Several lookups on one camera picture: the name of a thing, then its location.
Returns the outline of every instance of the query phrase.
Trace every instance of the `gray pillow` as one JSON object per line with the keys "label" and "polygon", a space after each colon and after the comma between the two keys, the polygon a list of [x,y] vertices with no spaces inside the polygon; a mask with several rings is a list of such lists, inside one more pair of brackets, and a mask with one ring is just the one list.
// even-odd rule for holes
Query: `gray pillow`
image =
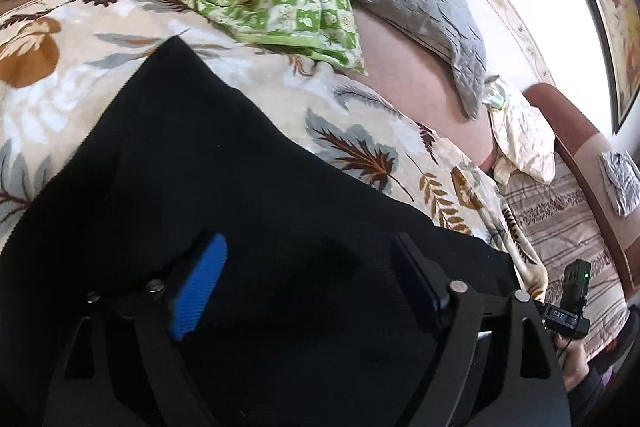
{"label": "gray pillow", "polygon": [[484,93],[486,54],[466,0],[354,0],[444,58],[466,115],[475,120]]}

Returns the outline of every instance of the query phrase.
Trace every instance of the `small black device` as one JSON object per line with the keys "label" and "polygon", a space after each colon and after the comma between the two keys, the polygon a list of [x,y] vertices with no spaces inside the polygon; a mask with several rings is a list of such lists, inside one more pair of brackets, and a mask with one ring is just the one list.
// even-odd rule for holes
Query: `small black device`
{"label": "small black device", "polygon": [[591,321],[582,316],[587,304],[591,279],[591,263],[577,259],[564,269],[560,305],[536,302],[540,317],[548,330],[565,338],[583,339],[591,328]]}

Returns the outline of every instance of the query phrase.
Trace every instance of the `striped fabric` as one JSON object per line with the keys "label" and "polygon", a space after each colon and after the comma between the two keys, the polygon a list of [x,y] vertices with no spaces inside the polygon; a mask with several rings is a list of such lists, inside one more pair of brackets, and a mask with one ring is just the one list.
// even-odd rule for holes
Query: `striped fabric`
{"label": "striped fabric", "polygon": [[588,359],[593,358],[620,332],[628,310],[616,267],[578,182],[556,153],[556,177],[551,185],[518,172],[502,191],[548,271],[546,301],[560,301],[564,267],[575,259],[591,263],[584,312],[591,320],[591,331],[584,348]]}

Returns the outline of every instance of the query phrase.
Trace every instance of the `painting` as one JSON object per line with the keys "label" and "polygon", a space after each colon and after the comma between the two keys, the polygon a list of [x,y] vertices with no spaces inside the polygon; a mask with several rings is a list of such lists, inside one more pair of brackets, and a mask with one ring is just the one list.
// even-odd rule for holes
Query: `painting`
{"label": "painting", "polygon": [[606,51],[617,133],[640,91],[640,13],[634,0],[587,0]]}

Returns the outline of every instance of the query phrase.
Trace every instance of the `metal rivet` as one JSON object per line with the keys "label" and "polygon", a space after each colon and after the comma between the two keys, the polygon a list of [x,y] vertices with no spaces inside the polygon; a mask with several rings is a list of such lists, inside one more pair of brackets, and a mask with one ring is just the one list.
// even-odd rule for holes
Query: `metal rivet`
{"label": "metal rivet", "polygon": [[529,302],[529,294],[524,290],[516,290],[513,293],[513,296],[520,302]]}
{"label": "metal rivet", "polygon": [[91,291],[86,295],[86,301],[89,304],[93,304],[94,302],[100,299],[100,294],[97,291]]}
{"label": "metal rivet", "polygon": [[463,281],[453,280],[449,283],[449,288],[456,293],[464,293],[469,289],[469,286]]}
{"label": "metal rivet", "polygon": [[146,283],[146,291],[149,293],[157,293],[164,290],[164,283],[159,279],[151,279]]}

